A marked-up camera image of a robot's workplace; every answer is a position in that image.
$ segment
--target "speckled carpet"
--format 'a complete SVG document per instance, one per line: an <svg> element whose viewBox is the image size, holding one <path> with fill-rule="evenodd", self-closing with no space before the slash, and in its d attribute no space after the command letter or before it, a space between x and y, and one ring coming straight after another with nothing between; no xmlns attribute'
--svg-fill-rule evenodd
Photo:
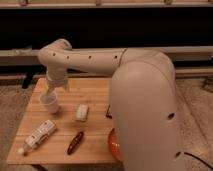
<svg viewBox="0 0 213 171"><path fill-rule="evenodd" d="M203 90L204 79L178 79L178 112L184 151L191 152L213 165L213 93ZM6 158L14 135L28 104L36 79L27 89L21 88L23 76L0 77L0 171L33 171L31 166L7 165ZM210 171L205 165L184 156L187 171ZM123 171L113 165L48 165L58 171Z"/></svg>

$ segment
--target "wooden table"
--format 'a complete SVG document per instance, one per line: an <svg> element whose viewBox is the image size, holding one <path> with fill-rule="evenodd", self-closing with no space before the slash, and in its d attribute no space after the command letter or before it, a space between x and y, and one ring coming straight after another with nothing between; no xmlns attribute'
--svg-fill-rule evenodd
<svg viewBox="0 0 213 171"><path fill-rule="evenodd" d="M109 104L109 81L108 78L69 79L69 93L61 88L56 89L60 111L58 114L49 114L39 103L39 96L46 88L45 79L39 79L15 136L7 163L31 164L40 168L38 164L116 162L107 144L108 134L113 128L112 120L105 117ZM83 123L75 121L79 104L89 105L88 120ZM19 155L17 150L27 136L47 119L56 123L57 132L27 156ZM76 152L69 156L66 154L68 145L78 131L84 131L84 140Z"/></svg>

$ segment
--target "black wall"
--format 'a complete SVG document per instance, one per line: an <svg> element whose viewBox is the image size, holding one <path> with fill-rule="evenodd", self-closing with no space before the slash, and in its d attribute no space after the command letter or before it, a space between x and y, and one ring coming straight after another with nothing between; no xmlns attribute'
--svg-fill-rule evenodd
<svg viewBox="0 0 213 171"><path fill-rule="evenodd" d="M0 10L0 49L213 45L213 8Z"/></svg>

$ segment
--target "white sponge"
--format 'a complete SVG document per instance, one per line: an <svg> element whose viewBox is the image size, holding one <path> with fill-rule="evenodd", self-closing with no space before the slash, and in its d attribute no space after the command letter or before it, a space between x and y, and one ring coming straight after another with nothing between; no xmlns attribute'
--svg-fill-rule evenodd
<svg viewBox="0 0 213 171"><path fill-rule="evenodd" d="M80 104L76 111L76 120L85 122L87 120L87 113L88 113L88 105Z"/></svg>

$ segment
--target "clear plastic cup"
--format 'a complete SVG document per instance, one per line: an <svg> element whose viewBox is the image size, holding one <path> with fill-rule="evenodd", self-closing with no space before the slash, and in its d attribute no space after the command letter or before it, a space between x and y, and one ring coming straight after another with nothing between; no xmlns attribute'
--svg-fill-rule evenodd
<svg viewBox="0 0 213 171"><path fill-rule="evenodd" d="M42 94L40 103L47 109L49 113L57 113L59 110L57 94L55 92Z"/></svg>

